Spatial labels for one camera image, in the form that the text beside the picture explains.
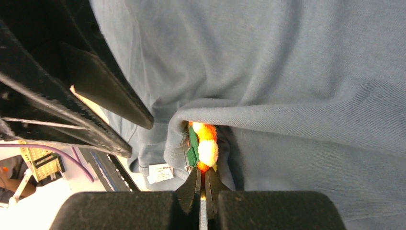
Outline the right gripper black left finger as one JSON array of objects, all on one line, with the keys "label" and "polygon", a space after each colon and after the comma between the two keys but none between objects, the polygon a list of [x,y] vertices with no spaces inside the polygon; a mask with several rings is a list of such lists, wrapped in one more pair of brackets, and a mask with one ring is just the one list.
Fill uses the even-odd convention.
[{"label": "right gripper black left finger", "polygon": [[201,171],[176,191],[82,192],[69,197],[52,230],[196,230]]}]

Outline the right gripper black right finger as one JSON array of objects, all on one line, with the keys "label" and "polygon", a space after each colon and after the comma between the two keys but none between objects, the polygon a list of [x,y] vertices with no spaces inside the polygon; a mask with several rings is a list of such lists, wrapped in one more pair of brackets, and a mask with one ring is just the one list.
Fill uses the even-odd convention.
[{"label": "right gripper black right finger", "polygon": [[204,174],[210,230],[344,230],[324,194],[314,191],[231,191],[213,169]]}]

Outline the orange yellow flower brooch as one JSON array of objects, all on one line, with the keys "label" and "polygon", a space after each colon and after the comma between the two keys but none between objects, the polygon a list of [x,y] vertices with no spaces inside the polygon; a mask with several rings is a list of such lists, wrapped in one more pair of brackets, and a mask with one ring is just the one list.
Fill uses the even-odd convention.
[{"label": "orange yellow flower brooch", "polygon": [[200,169],[202,173],[209,169],[217,170],[219,147],[215,126],[189,122],[182,147],[185,151],[186,171],[189,172],[193,168]]}]

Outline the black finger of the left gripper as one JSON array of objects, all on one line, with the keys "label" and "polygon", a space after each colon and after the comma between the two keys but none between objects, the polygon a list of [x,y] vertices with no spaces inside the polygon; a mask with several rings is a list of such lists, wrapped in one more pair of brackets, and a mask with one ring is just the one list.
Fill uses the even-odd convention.
[{"label": "black finger of the left gripper", "polygon": [[78,94],[145,129],[153,127],[153,116],[116,63],[110,68],[98,55],[67,43],[61,43],[60,48]]},{"label": "black finger of the left gripper", "polygon": [[95,149],[129,158],[132,148],[0,24],[0,138]]}]

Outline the blue grey t-shirt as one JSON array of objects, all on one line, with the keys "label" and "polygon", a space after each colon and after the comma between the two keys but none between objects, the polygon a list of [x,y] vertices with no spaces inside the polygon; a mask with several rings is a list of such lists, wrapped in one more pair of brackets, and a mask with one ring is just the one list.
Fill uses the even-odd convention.
[{"label": "blue grey t-shirt", "polygon": [[185,126],[217,126],[233,190],[327,195],[349,230],[406,227],[403,0],[93,0],[99,28],[154,116],[106,112],[146,179],[186,179]]}]

